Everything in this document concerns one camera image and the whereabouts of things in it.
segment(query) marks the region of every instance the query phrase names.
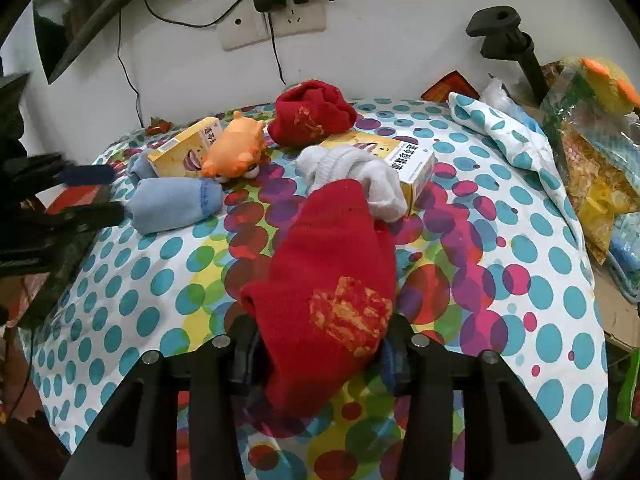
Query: red sock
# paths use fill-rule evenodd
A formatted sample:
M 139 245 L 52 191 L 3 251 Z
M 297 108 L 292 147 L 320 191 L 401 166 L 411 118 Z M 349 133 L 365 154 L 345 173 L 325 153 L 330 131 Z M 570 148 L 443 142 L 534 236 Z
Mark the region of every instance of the red sock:
M 339 180 L 313 192 L 268 279 L 242 289 L 273 361 L 274 407 L 300 417 L 321 410 L 376 352 L 395 296 L 392 237 L 362 186 Z

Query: black mount stand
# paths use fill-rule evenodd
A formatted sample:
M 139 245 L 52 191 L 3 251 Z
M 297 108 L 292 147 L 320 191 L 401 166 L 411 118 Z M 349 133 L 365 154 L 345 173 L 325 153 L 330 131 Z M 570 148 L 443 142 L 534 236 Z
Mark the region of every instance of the black mount stand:
M 513 7 L 489 7 L 471 17 L 466 33 L 472 38 L 485 36 L 480 50 L 482 57 L 517 61 L 540 104 L 549 88 L 533 53 L 533 40 L 519 25 L 520 15 Z
M 465 403 L 465 479 L 579 480 L 555 431 L 501 357 L 447 351 L 394 314 L 378 363 L 398 395 L 412 395 L 398 480 L 447 480 L 453 391 Z M 175 479 L 178 391 L 190 391 L 193 480 L 242 480 L 231 395 L 245 396 L 269 367 L 255 321 L 164 358 L 145 352 L 71 456 L 60 480 Z

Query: yellow box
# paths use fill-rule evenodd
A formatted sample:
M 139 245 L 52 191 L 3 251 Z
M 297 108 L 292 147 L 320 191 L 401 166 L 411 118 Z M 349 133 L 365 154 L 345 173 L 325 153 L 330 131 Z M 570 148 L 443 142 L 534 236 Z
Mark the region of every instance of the yellow box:
M 352 144 L 356 148 L 373 153 L 396 170 L 400 177 L 400 189 L 409 206 L 407 210 L 409 215 L 415 199 L 433 174 L 435 163 L 433 151 L 404 140 L 367 134 L 358 130 L 327 137 L 320 143 L 326 148 L 333 148 L 340 144 Z
M 158 176 L 196 178 L 200 176 L 202 159 L 221 132 L 220 121 L 206 117 L 151 152 L 148 161 Z

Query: polka dot tablecloth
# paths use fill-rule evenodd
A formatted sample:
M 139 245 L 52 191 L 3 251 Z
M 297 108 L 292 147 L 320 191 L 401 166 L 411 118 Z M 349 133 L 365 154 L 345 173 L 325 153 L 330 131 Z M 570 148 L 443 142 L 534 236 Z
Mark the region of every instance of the polka dot tablecloth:
M 607 416 L 604 336 L 591 269 L 545 192 L 539 175 L 545 183 L 546 176 L 508 163 L 500 140 L 458 124 L 447 105 L 390 99 L 353 105 L 357 129 L 431 148 L 438 158 L 411 216 L 392 225 L 396 309 L 449 349 L 501 352 L 587 477 Z M 270 120 L 273 105 L 244 112 Z M 220 118 L 226 123 L 230 114 Z M 127 157 L 174 133 L 151 140 L 134 134 L 97 159 L 120 170 L 115 200 L 134 193 L 124 174 Z M 532 135 L 539 134 L 523 126 L 512 137 L 524 145 Z M 196 225 L 141 236 L 127 220 L 98 234 L 34 351 L 33 381 L 51 427 L 71 451 L 144 351 L 192 351 L 241 311 L 239 289 L 265 276 L 305 201 L 297 154 L 271 145 L 258 177 L 227 185 L 222 211 Z M 185 396 L 180 402 L 187 403 Z M 390 480 L 409 402 L 390 396 L 371 371 L 345 384 L 316 418 L 274 413 L 255 391 L 235 404 L 242 464 L 259 480 Z M 178 442 L 188 432 L 183 408 Z M 451 478 L 461 479 L 459 395 L 452 416 Z M 181 449 L 178 464 L 187 471 L 185 460 Z

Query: green object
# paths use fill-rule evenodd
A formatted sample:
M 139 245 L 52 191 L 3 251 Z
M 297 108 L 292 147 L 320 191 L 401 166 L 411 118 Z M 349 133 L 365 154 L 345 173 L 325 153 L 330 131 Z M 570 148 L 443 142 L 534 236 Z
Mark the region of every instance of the green object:
M 631 354 L 629 370 L 626 372 L 625 381 L 622 383 L 618 394 L 618 405 L 616 407 L 616 418 L 625 424 L 638 425 L 638 421 L 633 418 L 631 411 L 634 405 L 634 393 L 638 383 L 638 370 L 640 370 L 640 348 L 636 348 Z

